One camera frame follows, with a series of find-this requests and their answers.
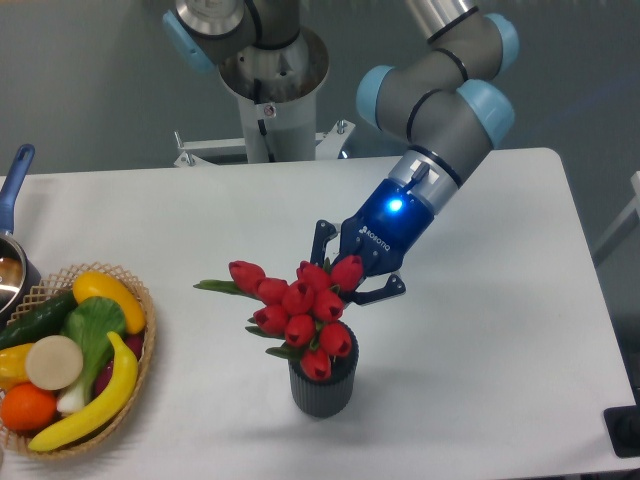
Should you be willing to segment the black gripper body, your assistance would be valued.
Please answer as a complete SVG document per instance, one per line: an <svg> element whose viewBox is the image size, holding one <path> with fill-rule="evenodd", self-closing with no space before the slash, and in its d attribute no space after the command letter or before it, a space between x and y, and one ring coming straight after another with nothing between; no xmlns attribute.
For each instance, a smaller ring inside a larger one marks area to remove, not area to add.
<svg viewBox="0 0 640 480"><path fill-rule="evenodd" d="M359 256L366 278L394 272L433 220L429 207L385 179L360 209L342 222L337 259Z"/></svg>

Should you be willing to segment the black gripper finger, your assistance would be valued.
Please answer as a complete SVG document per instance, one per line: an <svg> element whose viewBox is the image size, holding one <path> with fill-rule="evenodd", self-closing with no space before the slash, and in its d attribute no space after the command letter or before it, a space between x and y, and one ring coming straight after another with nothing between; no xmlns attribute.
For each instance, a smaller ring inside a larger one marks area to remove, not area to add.
<svg viewBox="0 0 640 480"><path fill-rule="evenodd" d="M346 304L356 304L358 306L370 305L376 302L385 301L406 292L406 285L398 274L390 274L383 286L370 291L353 291L343 295Z"/></svg>
<svg viewBox="0 0 640 480"><path fill-rule="evenodd" d="M309 260L311 264L324 264L327 245L331 240L338 236L340 228L340 223L336 224L324 219L320 219L316 222Z"/></svg>

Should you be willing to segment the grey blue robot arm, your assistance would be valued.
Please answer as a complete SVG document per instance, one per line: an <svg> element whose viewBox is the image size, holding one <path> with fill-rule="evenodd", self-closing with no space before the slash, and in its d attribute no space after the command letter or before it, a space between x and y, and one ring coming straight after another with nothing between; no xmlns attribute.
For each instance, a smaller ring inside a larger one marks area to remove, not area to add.
<svg viewBox="0 0 640 480"><path fill-rule="evenodd" d="M398 272L406 253L514 121L493 85L518 56L514 26L472 1L408 7L428 53L404 69L371 69L356 94L359 115L407 150L352 217L315 227L313 264L323 266L328 242L338 239L338 261L356 255L363 278L387 276L370 292L342 288L347 303L404 292ZM329 61L323 41L301 24L298 2L176 1L163 25L193 69L217 71L236 97L250 162L316 157L316 95Z"/></svg>

